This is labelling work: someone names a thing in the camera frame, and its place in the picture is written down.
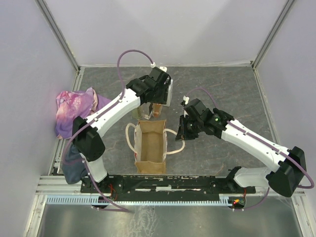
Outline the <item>white square bottle grey cap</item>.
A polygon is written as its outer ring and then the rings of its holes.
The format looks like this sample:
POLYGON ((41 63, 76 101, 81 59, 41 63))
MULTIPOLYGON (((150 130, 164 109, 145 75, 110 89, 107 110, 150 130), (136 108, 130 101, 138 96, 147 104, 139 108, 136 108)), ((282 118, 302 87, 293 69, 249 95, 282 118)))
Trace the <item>white square bottle grey cap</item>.
POLYGON ((168 87, 167 102, 165 104, 166 107, 170 107, 170 105, 171 105, 172 91, 173 91, 173 79, 171 79, 170 85, 168 87))

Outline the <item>orange bottle dark blue cap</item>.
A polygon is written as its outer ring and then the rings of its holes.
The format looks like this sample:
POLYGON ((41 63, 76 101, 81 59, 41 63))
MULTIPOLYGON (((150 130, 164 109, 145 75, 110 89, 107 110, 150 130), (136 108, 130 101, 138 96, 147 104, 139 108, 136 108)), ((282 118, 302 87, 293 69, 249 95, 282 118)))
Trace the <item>orange bottle dark blue cap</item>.
POLYGON ((162 108, 163 108, 162 104, 157 104, 157 103, 153 104, 153 116, 155 118, 158 118, 161 115, 162 108))

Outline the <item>clear square bottle grey cap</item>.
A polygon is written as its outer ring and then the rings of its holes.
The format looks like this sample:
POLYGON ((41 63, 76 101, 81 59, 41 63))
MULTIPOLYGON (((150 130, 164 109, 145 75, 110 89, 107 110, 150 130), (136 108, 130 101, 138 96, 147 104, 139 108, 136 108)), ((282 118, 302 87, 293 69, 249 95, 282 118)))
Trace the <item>clear square bottle grey cap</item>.
POLYGON ((153 116, 153 103, 144 103, 143 107, 143 118, 149 120, 153 116))

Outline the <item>green bottle white cap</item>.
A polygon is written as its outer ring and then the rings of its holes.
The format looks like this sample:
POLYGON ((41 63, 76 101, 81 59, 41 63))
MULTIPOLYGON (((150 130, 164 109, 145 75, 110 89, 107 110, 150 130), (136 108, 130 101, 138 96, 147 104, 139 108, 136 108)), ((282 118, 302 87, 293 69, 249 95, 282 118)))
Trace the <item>green bottle white cap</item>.
POLYGON ((144 110, 143 110, 143 106, 139 106, 135 109, 132 110, 131 112, 131 116, 134 119, 141 119, 144 116, 144 110))

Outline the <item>burlap watermelon canvas bag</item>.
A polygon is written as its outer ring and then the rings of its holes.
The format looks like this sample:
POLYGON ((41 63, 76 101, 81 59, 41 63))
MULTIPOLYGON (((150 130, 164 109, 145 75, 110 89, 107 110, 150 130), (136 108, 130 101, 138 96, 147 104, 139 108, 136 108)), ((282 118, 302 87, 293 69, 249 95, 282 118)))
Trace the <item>burlap watermelon canvas bag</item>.
POLYGON ((165 126, 166 120, 139 120, 136 125, 129 123, 125 127, 125 136, 129 148, 134 152, 135 166, 140 174, 165 174, 166 157, 179 153, 185 148, 167 150, 167 133, 177 133, 165 126))

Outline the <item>pink purple cloth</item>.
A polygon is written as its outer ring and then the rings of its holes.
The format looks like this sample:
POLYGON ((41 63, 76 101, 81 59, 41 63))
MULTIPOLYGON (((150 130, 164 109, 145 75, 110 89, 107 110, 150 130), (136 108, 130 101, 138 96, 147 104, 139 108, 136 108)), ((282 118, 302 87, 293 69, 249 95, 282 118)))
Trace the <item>pink purple cloth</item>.
POLYGON ((56 97, 57 113, 55 133, 58 139, 72 136, 73 121, 80 116, 86 118, 110 103, 90 87, 86 91, 62 91, 56 97))

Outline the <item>dark blue towel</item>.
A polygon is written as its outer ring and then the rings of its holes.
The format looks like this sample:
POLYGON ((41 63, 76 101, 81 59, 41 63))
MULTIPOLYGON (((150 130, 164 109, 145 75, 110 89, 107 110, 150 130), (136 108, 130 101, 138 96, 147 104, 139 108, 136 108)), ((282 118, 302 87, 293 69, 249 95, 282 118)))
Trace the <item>dark blue towel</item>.
POLYGON ((80 152, 73 144, 70 145, 65 155, 65 162, 66 164, 62 164, 62 171, 69 185, 76 184, 87 175, 80 152))

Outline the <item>clear yellow bottle white cap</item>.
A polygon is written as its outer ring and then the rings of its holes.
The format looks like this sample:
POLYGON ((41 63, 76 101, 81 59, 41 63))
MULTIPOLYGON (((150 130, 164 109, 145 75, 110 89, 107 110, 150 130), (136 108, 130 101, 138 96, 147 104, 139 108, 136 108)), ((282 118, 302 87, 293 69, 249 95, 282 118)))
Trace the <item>clear yellow bottle white cap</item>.
POLYGON ((148 116, 151 118, 153 115, 153 103, 150 103, 148 106, 148 116))

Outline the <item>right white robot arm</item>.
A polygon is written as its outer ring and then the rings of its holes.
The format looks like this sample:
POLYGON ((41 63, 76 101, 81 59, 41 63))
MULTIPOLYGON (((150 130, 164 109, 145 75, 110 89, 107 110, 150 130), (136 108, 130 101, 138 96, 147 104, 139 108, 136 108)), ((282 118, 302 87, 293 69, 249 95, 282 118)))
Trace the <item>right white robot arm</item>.
POLYGON ((210 110, 199 99, 182 101, 176 140, 194 140, 200 133, 215 136, 248 152, 264 164, 262 168, 237 167, 230 172, 226 187, 237 193, 246 187, 271 188, 284 197, 291 197, 307 174, 305 153, 298 147, 289 149, 269 141, 245 127, 228 113, 210 110))

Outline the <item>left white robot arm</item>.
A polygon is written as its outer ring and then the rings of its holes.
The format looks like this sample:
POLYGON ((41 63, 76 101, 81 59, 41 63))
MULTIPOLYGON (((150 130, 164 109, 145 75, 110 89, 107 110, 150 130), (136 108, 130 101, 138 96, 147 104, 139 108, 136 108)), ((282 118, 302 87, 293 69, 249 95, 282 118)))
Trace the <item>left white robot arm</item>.
POLYGON ((115 99, 87 118, 77 117, 73 124, 73 145, 86 162, 92 187, 99 193, 109 187, 102 155, 102 137, 123 116, 145 103, 166 104, 171 76, 167 67, 154 67, 149 75, 131 80, 115 99))

